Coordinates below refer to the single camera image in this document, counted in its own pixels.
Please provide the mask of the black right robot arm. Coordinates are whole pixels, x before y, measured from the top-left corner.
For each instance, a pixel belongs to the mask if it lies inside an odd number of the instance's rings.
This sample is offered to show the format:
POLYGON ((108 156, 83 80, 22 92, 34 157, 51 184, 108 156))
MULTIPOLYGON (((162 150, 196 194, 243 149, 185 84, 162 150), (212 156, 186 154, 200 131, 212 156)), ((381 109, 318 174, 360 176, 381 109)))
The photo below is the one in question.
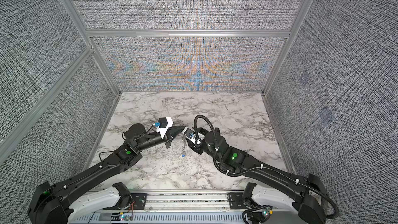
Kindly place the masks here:
POLYGON ((263 224, 276 208, 290 210, 308 224, 324 224, 327 219, 339 216, 338 207, 316 175, 299 176, 261 162, 228 145, 218 129, 214 132, 187 129, 184 136, 191 150, 212 157, 219 172, 228 177, 255 179, 240 196, 244 223, 263 224))

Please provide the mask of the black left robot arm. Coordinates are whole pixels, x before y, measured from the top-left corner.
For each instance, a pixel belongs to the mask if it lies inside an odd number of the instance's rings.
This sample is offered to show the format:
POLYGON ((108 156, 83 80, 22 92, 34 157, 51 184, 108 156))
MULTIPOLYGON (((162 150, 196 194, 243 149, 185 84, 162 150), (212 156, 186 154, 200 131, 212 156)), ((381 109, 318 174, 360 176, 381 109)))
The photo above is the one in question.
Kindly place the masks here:
POLYGON ((124 143, 108 157, 87 170, 53 185, 39 185, 33 195, 27 215, 34 224, 68 224, 76 218, 103 208, 130 210, 135 203, 124 183, 88 194, 103 181, 120 174, 143 157, 142 150, 165 144, 170 147, 173 139, 185 130, 172 124, 155 123, 156 131, 141 123, 132 125, 125 132, 124 143))

